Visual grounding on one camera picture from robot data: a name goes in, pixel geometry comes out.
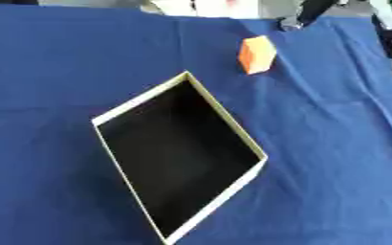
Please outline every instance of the blue tablecloth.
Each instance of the blue tablecloth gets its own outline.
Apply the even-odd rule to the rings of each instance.
[[[278,56],[246,76],[257,34]],[[155,244],[90,119],[184,69],[270,160],[180,244],[392,245],[391,66],[368,19],[0,6],[0,245]]]

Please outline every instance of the cardboard box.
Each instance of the cardboard box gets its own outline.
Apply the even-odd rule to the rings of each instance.
[[[177,242],[252,180],[268,158],[189,72],[92,123],[143,213],[167,245]]]

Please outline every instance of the white object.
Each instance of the white object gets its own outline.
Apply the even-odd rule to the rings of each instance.
[[[152,0],[166,15],[259,18],[258,0]]]
[[[370,0],[369,2],[383,27],[392,30],[392,5],[389,0]]]

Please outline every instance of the orange block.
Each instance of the orange block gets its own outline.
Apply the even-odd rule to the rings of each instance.
[[[276,49],[265,35],[244,39],[239,52],[239,61],[247,74],[268,71],[275,57]]]

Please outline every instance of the box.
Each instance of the box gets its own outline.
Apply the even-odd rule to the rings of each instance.
[[[167,245],[252,180],[268,158],[189,72],[92,123],[148,222]]]

